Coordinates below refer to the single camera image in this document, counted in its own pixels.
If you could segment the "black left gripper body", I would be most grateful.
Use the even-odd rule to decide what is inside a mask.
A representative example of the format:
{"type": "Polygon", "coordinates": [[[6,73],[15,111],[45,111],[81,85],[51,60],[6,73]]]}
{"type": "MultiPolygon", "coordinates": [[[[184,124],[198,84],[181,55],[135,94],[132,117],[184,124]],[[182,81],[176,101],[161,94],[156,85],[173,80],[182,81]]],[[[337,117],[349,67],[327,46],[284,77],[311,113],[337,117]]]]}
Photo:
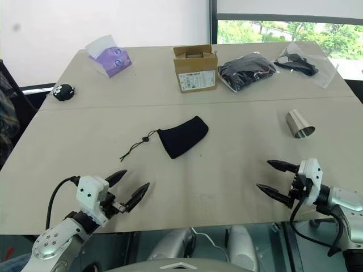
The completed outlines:
{"type": "Polygon", "coordinates": [[[118,213],[125,213],[126,207],[115,201],[116,196],[108,192],[104,200],[100,202],[101,211],[107,219],[111,219],[118,213]]]}

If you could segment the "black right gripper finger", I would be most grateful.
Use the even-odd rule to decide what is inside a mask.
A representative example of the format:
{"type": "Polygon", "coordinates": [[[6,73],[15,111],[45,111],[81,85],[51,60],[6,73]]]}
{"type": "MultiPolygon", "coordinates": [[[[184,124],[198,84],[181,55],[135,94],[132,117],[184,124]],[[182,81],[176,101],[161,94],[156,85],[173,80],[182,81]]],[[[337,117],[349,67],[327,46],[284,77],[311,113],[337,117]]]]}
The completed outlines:
{"type": "Polygon", "coordinates": [[[270,166],[272,166],[274,169],[279,170],[281,172],[288,171],[291,173],[296,173],[298,171],[298,165],[294,165],[282,160],[267,160],[267,163],[270,166]]]}
{"type": "Polygon", "coordinates": [[[268,185],[256,184],[256,186],[267,196],[284,204],[287,208],[291,209],[293,207],[294,198],[291,198],[288,195],[283,195],[278,190],[276,190],[268,185]]]}

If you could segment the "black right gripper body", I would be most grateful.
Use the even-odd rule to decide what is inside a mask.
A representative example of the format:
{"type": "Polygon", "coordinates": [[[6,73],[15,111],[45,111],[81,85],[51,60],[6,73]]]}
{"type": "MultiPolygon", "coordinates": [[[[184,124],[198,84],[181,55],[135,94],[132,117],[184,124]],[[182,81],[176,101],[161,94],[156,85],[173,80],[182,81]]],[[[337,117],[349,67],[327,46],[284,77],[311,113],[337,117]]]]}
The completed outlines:
{"type": "Polygon", "coordinates": [[[307,181],[306,175],[294,169],[294,178],[288,196],[291,199],[302,199],[308,197],[311,190],[311,182],[307,181]]]}

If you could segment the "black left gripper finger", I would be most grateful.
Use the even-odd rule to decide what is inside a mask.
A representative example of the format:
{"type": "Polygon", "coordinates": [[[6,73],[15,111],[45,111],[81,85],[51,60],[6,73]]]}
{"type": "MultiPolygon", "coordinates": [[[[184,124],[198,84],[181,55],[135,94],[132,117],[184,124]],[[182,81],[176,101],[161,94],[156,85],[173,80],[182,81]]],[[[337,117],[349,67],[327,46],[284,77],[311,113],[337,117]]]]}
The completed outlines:
{"type": "Polygon", "coordinates": [[[111,174],[105,180],[109,183],[109,187],[113,187],[122,179],[122,177],[126,173],[127,173],[127,170],[123,169],[123,170],[120,170],[120,171],[117,171],[117,172],[111,174]]]}
{"type": "Polygon", "coordinates": [[[131,212],[137,204],[143,199],[144,195],[146,194],[150,183],[146,183],[143,186],[139,187],[131,196],[131,198],[126,202],[123,203],[123,207],[125,212],[131,212]]]}

